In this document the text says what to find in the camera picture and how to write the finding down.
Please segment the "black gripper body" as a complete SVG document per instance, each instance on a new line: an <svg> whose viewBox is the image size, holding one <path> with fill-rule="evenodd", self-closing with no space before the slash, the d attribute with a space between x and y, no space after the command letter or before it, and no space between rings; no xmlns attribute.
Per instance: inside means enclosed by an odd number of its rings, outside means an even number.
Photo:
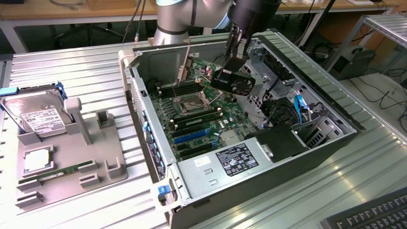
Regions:
<svg viewBox="0 0 407 229"><path fill-rule="evenodd" d="M228 10L228 18L238 27L241 38L249 39L254 33L264 32L269 28L280 4L280 0L233 1Z"/></svg>

